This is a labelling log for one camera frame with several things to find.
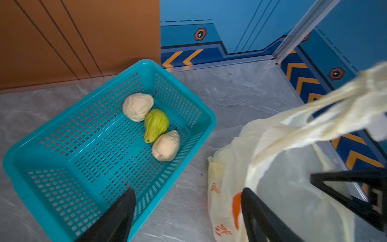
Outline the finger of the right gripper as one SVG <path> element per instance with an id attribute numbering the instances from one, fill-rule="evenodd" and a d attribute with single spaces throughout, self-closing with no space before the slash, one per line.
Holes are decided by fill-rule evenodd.
<path id="1" fill-rule="evenodd" d="M 313 173 L 310 175 L 310 182 L 375 229 L 387 232 L 386 168 Z M 335 185 L 348 183 L 363 185 L 365 190 L 360 190 L 363 197 L 360 199 L 353 195 L 345 195 L 328 185 L 328 182 Z"/>

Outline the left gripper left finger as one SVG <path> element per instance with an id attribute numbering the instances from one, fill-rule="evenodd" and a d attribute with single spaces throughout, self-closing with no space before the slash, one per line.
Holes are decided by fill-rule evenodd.
<path id="1" fill-rule="evenodd" d="M 77 242 L 126 242 L 136 204 L 135 191 L 128 188 Z"/>

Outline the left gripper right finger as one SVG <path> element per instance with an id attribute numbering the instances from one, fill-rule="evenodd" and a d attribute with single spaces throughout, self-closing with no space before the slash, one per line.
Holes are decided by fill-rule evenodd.
<path id="1" fill-rule="evenodd" d="M 250 188 L 244 188 L 241 208 L 249 242 L 302 242 Z"/>

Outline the cream plastic bag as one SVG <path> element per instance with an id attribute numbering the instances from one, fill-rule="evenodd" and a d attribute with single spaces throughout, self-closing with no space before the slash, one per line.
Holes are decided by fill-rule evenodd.
<path id="1" fill-rule="evenodd" d="M 242 191 L 249 188 L 304 241 L 354 241 L 354 214 L 310 182 L 313 173 L 337 169 L 317 143 L 366 128 L 381 141 L 386 111 L 387 64 L 381 62 L 320 99 L 246 124 L 208 159 L 215 240 L 248 240 Z"/>

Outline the teal plastic basket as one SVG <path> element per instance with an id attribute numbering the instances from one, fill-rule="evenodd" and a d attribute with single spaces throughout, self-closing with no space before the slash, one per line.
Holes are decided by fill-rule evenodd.
<path id="1" fill-rule="evenodd" d="M 123 114 L 124 100 L 149 94 L 180 135 L 171 162 L 152 155 L 145 127 Z M 72 242 L 131 187 L 132 239 L 216 127 L 203 101 L 144 59 L 16 143 L 3 167 L 16 193 L 54 242 Z"/>

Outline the beige pear front right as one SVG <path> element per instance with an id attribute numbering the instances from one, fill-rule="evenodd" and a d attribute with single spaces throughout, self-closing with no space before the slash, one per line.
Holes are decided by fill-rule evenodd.
<path id="1" fill-rule="evenodd" d="M 152 146 L 152 155 L 158 161 L 173 161 L 180 148 L 180 135 L 173 130 L 161 135 Z"/>

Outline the green pear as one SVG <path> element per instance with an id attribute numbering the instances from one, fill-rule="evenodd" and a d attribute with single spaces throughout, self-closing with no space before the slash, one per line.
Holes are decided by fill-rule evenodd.
<path id="1" fill-rule="evenodd" d="M 145 142 L 153 143 L 159 136 L 168 130 L 169 118 L 164 111 L 153 109 L 145 116 L 144 126 Z"/>

